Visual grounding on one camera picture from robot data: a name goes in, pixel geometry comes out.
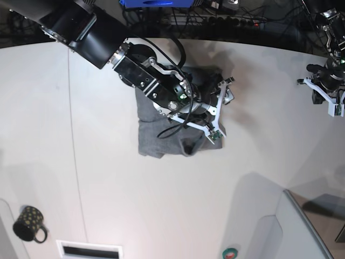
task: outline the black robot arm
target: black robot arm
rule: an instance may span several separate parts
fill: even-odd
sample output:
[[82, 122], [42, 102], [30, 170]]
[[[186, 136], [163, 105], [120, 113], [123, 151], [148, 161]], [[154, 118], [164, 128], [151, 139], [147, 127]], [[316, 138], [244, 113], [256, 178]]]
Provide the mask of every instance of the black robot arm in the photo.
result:
[[326, 100], [329, 103], [330, 115], [344, 116], [344, 17], [336, 9], [336, 3], [332, 0], [304, 0], [303, 3], [308, 10], [309, 18], [312, 17], [315, 25], [327, 36], [325, 50], [327, 50], [328, 59], [324, 66], [308, 65], [307, 70], [312, 74], [311, 78], [299, 79], [298, 83], [307, 84], [313, 89], [314, 104], [322, 104]]
[[202, 131], [211, 142], [225, 136], [219, 124], [219, 115], [222, 105], [233, 99], [227, 87], [233, 78], [223, 80], [218, 74], [211, 76], [218, 81], [209, 78], [202, 84], [192, 84], [192, 75], [185, 74], [180, 68], [184, 58], [176, 65], [157, 46], [144, 39], [173, 64], [170, 68], [161, 65], [152, 48], [127, 43], [126, 39], [135, 35], [117, 19], [94, 5], [94, 0], [1, 2], [39, 23], [47, 35], [65, 44], [99, 69], [107, 63], [113, 65], [113, 70], [125, 84], [141, 90], [153, 101], [162, 116], [180, 124], [178, 130], [161, 138], [169, 137], [184, 127]]

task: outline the floor vent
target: floor vent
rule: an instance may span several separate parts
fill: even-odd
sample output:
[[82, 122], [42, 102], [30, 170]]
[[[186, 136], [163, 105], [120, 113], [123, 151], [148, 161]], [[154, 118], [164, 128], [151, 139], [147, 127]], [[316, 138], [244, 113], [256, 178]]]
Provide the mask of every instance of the floor vent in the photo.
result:
[[62, 259], [123, 259], [121, 246], [77, 243], [57, 240]]

